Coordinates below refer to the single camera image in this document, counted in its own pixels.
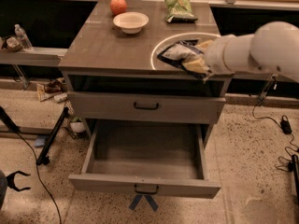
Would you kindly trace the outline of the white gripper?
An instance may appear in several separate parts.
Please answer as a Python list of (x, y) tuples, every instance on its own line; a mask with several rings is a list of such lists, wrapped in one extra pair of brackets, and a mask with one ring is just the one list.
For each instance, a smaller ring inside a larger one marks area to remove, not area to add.
[(220, 36), (198, 43), (199, 49), (205, 49), (204, 59), (183, 62), (182, 65), (188, 70), (199, 74), (208, 74), (211, 71), (212, 76), (230, 76), (234, 72), (225, 64), (224, 51), (234, 35)]

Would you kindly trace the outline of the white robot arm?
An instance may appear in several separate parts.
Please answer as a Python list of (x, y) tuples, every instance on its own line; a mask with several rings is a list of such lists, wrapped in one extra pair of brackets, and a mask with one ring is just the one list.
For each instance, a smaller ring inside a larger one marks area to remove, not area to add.
[(251, 35), (221, 36), (182, 64), (205, 79), (244, 72), (281, 75), (299, 82), (299, 28), (273, 21)]

